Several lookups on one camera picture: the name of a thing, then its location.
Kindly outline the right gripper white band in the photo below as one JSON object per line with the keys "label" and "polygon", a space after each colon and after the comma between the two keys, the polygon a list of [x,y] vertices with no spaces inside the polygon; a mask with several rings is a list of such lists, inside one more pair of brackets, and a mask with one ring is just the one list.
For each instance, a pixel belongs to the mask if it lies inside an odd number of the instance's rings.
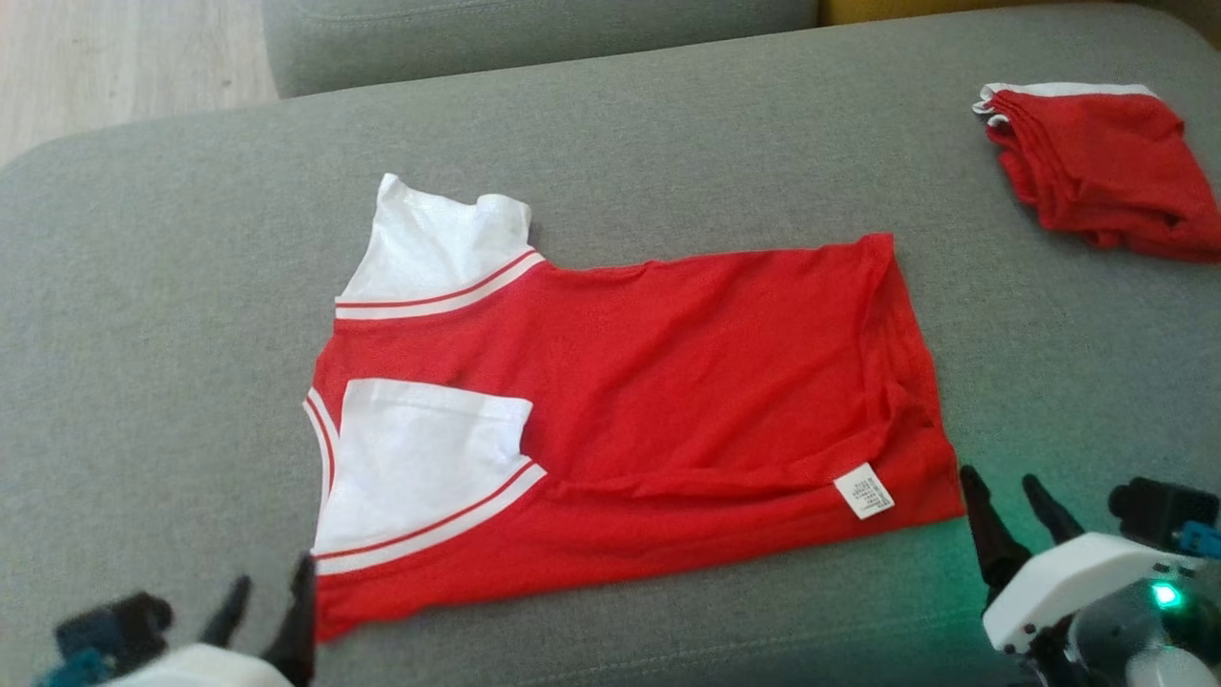
{"label": "right gripper white band", "polygon": [[1125,536],[1085,533],[1068,509],[1034,473],[1022,477],[1022,491],[1034,516],[1051,536],[1054,548],[1032,552],[1016,542],[993,506],[990,488],[972,466],[958,472],[980,576],[988,587],[983,614],[993,649],[1024,656],[1043,632],[1068,624],[1070,652],[1081,653],[1105,638],[1114,626],[1151,624],[1160,591],[1173,603],[1176,586],[1203,569],[1200,556],[1160,552]]}

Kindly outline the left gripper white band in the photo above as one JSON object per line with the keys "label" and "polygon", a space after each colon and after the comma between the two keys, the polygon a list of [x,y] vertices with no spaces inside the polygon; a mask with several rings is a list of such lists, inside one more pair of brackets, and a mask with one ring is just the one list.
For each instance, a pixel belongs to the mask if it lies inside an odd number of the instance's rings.
{"label": "left gripper white band", "polygon": [[170,650],[133,674],[103,686],[310,685],[317,667],[317,574],[303,553],[289,583],[291,604],[263,659],[228,650],[247,613],[252,578],[239,575],[200,632],[200,642]]}

